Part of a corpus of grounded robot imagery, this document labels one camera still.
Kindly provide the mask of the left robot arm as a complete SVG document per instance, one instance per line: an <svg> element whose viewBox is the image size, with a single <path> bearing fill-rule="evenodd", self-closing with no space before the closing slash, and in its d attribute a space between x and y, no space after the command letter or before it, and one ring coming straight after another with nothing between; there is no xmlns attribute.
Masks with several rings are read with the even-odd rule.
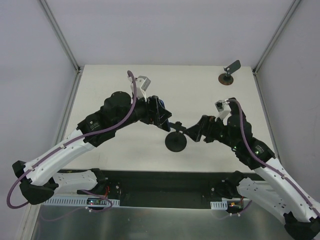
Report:
<svg viewBox="0 0 320 240"><path fill-rule="evenodd" d="M126 92L114 92L105 99L100 110L88 115L53 149L35 160L15 162L12 168L27 202L37 205L55 194L64 193L88 191L102 194L106 188L106 178L100 169L74 173L61 173L60 170L82 154L114 138L117 130L138 121L170 131L168 119L172 113L166 110L157 96L141 98L135 103L131 100Z"/></svg>

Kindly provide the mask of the blue smartphone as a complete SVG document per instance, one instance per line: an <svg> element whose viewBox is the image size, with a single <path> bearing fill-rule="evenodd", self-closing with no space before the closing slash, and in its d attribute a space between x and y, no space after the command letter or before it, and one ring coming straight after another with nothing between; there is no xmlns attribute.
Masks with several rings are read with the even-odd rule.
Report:
<svg viewBox="0 0 320 240"><path fill-rule="evenodd" d="M164 101L160 99L159 102L160 102L160 105L165 109L166 107L165 107Z"/></svg>

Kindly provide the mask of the black round-base phone stand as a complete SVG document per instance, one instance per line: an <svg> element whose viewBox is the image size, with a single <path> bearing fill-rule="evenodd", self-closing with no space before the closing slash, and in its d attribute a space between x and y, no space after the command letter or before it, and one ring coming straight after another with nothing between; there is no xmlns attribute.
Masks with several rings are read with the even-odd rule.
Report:
<svg viewBox="0 0 320 240"><path fill-rule="evenodd" d="M185 127L180 121L175 123L170 122L169 126L171 129L174 129L173 132L170 132L165 138L166 148L174 153L183 151L187 146L187 138L184 135Z"/></svg>

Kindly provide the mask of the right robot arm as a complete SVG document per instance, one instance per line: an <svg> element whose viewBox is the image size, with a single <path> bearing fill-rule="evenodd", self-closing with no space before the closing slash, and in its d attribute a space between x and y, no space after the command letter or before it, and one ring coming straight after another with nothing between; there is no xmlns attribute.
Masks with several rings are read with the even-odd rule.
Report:
<svg viewBox="0 0 320 240"><path fill-rule="evenodd" d="M215 189L224 198L238 195L256 203L283 225L295 240L313 240L320 233L320 204L307 194L282 166L275 153L252 134L240 103L235 98L216 102L218 116L203 115L184 130L194 142L218 141L235 153L238 160L264 179L261 186L239 171Z"/></svg>

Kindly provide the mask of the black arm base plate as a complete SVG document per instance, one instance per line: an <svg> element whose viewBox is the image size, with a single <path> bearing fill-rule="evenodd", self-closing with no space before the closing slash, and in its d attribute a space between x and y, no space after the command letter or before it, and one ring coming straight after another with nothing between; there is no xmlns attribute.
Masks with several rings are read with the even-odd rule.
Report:
<svg viewBox="0 0 320 240"><path fill-rule="evenodd" d="M234 172L101 171L106 179L102 193L57 193L52 197L97 197L106 201L120 200L120 207L172 209L210 209L210 202L225 199L241 202L243 198L239 194L224 198L216 190ZM263 181L256 173L244 175L254 182ZM93 210L114 208L112 203L109 207L88 207Z"/></svg>

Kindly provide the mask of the brown-base phone stand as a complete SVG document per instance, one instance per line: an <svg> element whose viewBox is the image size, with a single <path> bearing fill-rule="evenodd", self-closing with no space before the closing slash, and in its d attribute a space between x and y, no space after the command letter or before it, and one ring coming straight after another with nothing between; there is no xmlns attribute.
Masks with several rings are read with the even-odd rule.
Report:
<svg viewBox="0 0 320 240"><path fill-rule="evenodd" d="M223 69L224 73L218 76L218 81L225 86L231 85L234 82L232 74L238 71L240 68L241 62L239 60L234 61L232 64Z"/></svg>

